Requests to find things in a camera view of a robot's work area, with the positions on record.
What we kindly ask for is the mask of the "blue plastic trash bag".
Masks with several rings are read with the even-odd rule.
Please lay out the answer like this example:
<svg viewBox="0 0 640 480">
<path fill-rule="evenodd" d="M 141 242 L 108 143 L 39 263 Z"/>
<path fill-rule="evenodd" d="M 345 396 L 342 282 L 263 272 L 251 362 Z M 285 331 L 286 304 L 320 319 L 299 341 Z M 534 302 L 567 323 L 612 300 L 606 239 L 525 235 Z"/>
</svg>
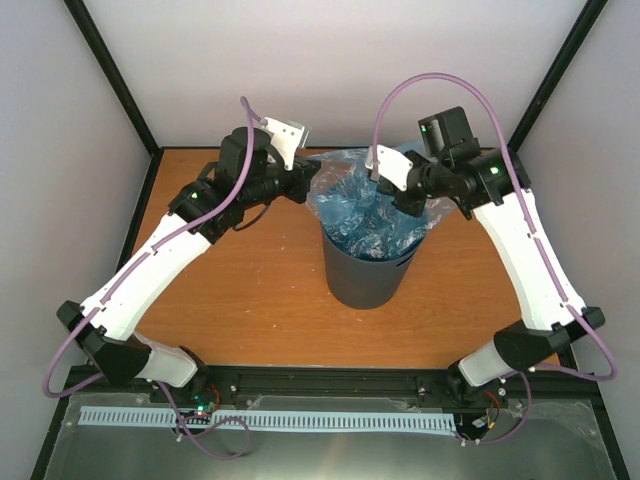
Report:
<svg viewBox="0 0 640 480">
<path fill-rule="evenodd" d="M 313 155 L 320 170 L 311 181 L 306 205 L 329 240 L 361 260 L 394 260 L 406 254 L 455 210 L 449 199 L 428 200 L 413 217 L 400 212 L 391 196 L 370 181 L 364 148 Z"/>
</svg>

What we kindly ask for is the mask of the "dark grey trash bin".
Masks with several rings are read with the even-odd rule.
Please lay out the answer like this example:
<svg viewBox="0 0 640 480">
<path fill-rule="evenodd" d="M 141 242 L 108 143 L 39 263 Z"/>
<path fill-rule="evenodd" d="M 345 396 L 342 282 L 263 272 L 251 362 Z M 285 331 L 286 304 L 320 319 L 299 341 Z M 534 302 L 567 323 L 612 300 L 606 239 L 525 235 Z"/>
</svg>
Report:
<svg viewBox="0 0 640 480">
<path fill-rule="evenodd" d="M 386 304 L 398 290 L 411 261 L 424 239 L 391 260 L 363 260 L 343 252 L 322 231 L 326 283 L 330 293 L 342 304 L 357 310 L 370 310 Z"/>
</svg>

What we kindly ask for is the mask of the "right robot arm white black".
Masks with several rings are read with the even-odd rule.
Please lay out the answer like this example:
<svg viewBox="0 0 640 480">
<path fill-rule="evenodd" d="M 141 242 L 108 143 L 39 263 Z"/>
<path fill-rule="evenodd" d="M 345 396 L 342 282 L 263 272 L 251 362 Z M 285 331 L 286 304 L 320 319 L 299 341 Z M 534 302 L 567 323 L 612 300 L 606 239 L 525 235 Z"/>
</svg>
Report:
<svg viewBox="0 0 640 480">
<path fill-rule="evenodd" d="M 448 198 L 466 219 L 477 220 L 499 254 L 520 307 L 520 320 L 449 366 L 449 394 L 468 405 L 487 384 L 535 367 L 603 326 L 605 316 L 585 304 L 562 270 L 521 162 L 513 162 L 516 176 L 511 178 L 500 149 L 481 149 L 462 107 L 418 125 L 425 154 L 383 145 L 369 150 L 365 166 L 380 176 L 378 191 L 414 217 L 427 201 Z"/>
</svg>

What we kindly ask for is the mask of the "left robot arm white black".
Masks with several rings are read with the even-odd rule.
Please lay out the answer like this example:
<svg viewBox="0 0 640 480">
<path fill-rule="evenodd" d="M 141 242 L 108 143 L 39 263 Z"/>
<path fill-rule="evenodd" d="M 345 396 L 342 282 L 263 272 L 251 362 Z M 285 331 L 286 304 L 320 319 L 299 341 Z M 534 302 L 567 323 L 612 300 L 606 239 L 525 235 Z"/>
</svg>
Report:
<svg viewBox="0 0 640 480">
<path fill-rule="evenodd" d="M 229 230 L 247 227 L 246 210 L 279 197 L 305 202 L 317 160 L 300 157 L 305 127 L 271 118 L 236 128 L 217 160 L 185 185 L 142 247 L 100 290 L 80 303 L 64 302 L 57 317 L 112 385 L 134 379 L 172 386 L 186 402 L 208 390 L 207 366 L 188 348 L 137 333 L 146 311 L 176 276 Z"/>
</svg>

